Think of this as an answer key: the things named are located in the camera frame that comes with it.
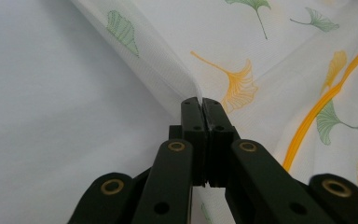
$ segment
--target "orange trim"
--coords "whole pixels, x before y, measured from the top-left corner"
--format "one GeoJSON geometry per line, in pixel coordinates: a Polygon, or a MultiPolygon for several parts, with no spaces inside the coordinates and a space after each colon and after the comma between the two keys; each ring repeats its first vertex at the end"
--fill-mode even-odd
{"type": "Polygon", "coordinates": [[[330,91],[328,91],[319,100],[319,102],[312,108],[312,110],[302,121],[301,125],[297,129],[295,136],[292,139],[292,142],[290,143],[289,148],[287,149],[286,158],[284,159],[282,165],[286,171],[290,170],[290,167],[292,166],[293,160],[295,159],[295,156],[298,152],[301,142],[304,139],[305,135],[307,134],[307,131],[310,128],[310,125],[312,124],[313,120],[316,118],[319,112],[324,108],[324,106],[341,91],[341,87],[344,84],[345,80],[348,78],[351,72],[357,67],[357,65],[358,65],[358,55],[356,56],[356,58],[353,59],[350,65],[348,65],[348,68],[347,70],[345,70],[344,77],[341,79],[341,81],[339,81],[339,83],[336,86],[330,89],[330,91]]]}

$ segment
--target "patterned fabric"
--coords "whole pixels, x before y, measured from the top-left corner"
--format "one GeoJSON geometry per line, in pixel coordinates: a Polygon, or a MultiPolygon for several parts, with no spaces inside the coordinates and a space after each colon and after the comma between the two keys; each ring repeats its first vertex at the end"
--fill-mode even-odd
{"type": "MultiPolygon", "coordinates": [[[[73,0],[168,111],[220,101],[296,179],[358,184],[358,1],[73,0]]],[[[233,223],[222,190],[211,223],[233,223]]]]}

